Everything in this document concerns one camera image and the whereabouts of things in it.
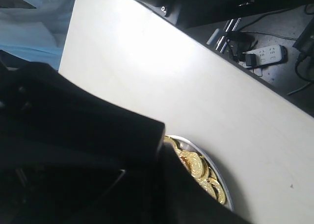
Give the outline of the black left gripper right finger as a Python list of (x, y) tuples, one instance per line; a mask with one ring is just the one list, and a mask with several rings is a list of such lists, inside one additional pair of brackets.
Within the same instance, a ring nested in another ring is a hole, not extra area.
[(152, 224), (245, 224), (214, 200), (188, 173), (170, 145), (163, 145), (150, 180)]

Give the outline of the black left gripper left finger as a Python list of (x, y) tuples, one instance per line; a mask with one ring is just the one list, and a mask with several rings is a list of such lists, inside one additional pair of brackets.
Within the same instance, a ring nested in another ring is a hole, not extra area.
[(0, 69), (0, 167), (42, 169), (14, 224), (143, 224), (162, 122), (77, 87), (45, 63)]

